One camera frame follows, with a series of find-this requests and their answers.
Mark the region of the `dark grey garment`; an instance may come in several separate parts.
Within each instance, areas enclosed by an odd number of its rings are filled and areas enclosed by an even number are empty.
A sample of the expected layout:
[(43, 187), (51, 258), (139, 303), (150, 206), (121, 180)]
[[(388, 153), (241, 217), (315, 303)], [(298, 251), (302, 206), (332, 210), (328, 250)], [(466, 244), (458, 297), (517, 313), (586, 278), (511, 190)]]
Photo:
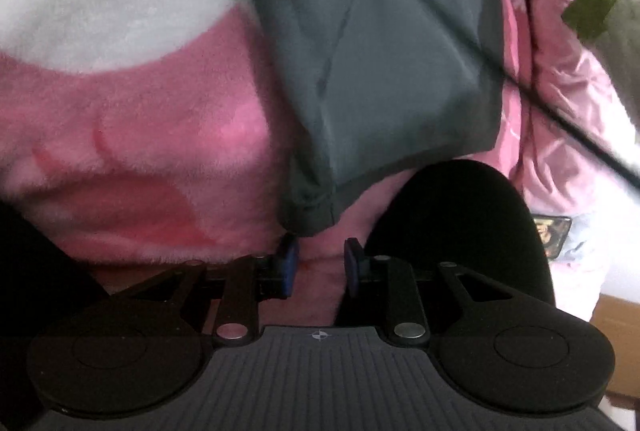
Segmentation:
[(308, 237), (393, 174), (491, 150), (502, 0), (253, 0), (302, 126), (279, 220)]

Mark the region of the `pink floral bed blanket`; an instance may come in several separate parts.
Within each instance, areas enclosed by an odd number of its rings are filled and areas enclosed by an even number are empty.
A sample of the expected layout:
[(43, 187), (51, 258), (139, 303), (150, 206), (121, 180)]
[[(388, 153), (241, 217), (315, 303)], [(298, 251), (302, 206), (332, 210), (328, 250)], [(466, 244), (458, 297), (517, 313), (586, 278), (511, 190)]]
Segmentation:
[(1, 319), (276, 248), (299, 125), (252, 0), (1, 0)]

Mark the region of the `cardboard box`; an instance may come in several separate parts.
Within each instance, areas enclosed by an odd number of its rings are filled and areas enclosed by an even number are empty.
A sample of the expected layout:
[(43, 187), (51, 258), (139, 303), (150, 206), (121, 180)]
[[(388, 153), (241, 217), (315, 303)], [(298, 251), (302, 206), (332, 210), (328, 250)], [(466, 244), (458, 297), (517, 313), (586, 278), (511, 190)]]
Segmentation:
[(600, 295), (591, 323), (611, 341), (615, 369), (608, 391), (639, 398), (640, 316), (637, 303)]

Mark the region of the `pink grey quilt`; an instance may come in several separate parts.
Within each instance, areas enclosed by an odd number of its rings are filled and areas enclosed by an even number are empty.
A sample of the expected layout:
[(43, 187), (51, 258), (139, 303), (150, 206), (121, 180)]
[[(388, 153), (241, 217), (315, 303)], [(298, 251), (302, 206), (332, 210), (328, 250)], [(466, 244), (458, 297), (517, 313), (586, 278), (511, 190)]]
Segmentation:
[[(506, 62), (552, 110), (593, 142), (639, 160), (636, 133), (597, 58), (561, 15), (572, 0), (506, 0)], [(591, 318), (608, 273), (638, 253), (639, 196), (568, 133), (506, 89), (496, 152), (532, 214), (570, 217), (572, 227), (550, 271), (559, 309)]]

